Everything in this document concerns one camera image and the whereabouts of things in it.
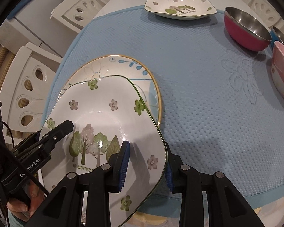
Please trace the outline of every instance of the white chair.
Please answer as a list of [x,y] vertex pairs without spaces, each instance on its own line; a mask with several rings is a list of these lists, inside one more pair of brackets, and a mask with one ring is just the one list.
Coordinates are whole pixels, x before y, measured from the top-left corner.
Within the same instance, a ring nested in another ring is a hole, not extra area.
[[[27,43],[17,52],[4,79],[0,101],[2,120],[11,130],[36,132],[40,129],[45,101],[62,58],[51,54],[32,43]],[[5,142],[12,144],[4,126]],[[15,145],[22,139],[14,138]]]
[[79,33],[104,5],[103,0],[64,0],[54,8],[50,18]]
[[269,28],[281,19],[279,13],[265,0],[251,0],[248,5]]

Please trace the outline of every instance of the ceramic plate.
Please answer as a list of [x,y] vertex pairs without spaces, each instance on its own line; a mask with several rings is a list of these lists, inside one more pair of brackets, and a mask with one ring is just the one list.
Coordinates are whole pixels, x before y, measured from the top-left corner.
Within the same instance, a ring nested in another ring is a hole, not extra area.
[[[71,120],[74,130],[56,144],[41,169],[51,191],[71,171],[92,171],[130,142],[130,161],[119,194],[109,193],[111,226],[122,225],[151,194],[167,163],[162,135],[135,85],[123,76],[108,76],[73,85],[60,97],[41,129]],[[85,220],[86,199],[82,222]]]
[[208,0],[147,0],[144,9],[172,19],[199,19],[217,10]]
[[86,63],[70,77],[58,99],[75,83],[111,75],[125,76],[134,83],[156,123],[160,125],[161,95],[155,78],[146,66],[128,56],[103,56]]

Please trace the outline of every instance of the blue tablecloth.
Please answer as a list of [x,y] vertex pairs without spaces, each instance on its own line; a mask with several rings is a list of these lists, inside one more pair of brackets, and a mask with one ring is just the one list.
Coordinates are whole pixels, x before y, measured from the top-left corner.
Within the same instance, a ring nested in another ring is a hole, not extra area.
[[[92,20],[61,63],[43,122],[68,78],[107,54],[143,62],[163,99],[160,129],[173,153],[203,173],[222,171],[253,208],[284,196],[284,99],[270,76],[270,48],[255,53],[234,42],[223,12],[183,21],[142,6]],[[178,216],[180,195],[165,180],[140,211]]]

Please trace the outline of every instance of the embroidered flower pattern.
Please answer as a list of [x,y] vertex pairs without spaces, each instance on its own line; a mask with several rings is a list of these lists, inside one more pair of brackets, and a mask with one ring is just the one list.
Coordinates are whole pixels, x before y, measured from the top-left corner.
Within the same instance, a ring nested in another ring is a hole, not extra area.
[[257,84],[254,79],[254,72],[252,70],[252,63],[248,59],[243,60],[222,60],[222,67],[231,73],[229,77],[229,84],[235,91],[242,91],[250,103],[255,104],[257,101],[257,96],[262,95],[261,91],[258,89]]
[[152,154],[149,159],[147,159],[148,169],[157,169],[158,158]]
[[109,103],[109,106],[111,108],[112,111],[117,110],[118,109],[118,102],[115,101],[114,99],[111,100],[111,103]]
[[70,109],[71,110],[77,110],[78,109],[78,102],[76,102],[75,100],[72,100],[71,102],[69,102],[69,105],[70,105]]

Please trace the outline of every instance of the green flower pattern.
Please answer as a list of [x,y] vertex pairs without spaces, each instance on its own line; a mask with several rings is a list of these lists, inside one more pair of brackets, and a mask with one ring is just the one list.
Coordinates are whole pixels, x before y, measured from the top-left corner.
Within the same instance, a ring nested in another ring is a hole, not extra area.
[[55,128],[55,123],[56,123],[56,122],[53,121],[52,118],[50,118],[49,120],[46,120],[46,123],[47,123],[49,129]]
[[135,105],[135,112],[140,116],[142,114],[142,111],[145,109],[144,104],[142,100],[136,100]]
[[129,199],[129,195],[127,195],[126,197],[123,197],[121,199],[121,207],[120,209],[123,211],[125,209],[125,211],[129,211],[129,206],[131,205],[131,200]]
[[97,83],[98,83],[98,80],[94,78],[94,80],[88,81],[87,84],[91,90],[94,90],[98,88]]

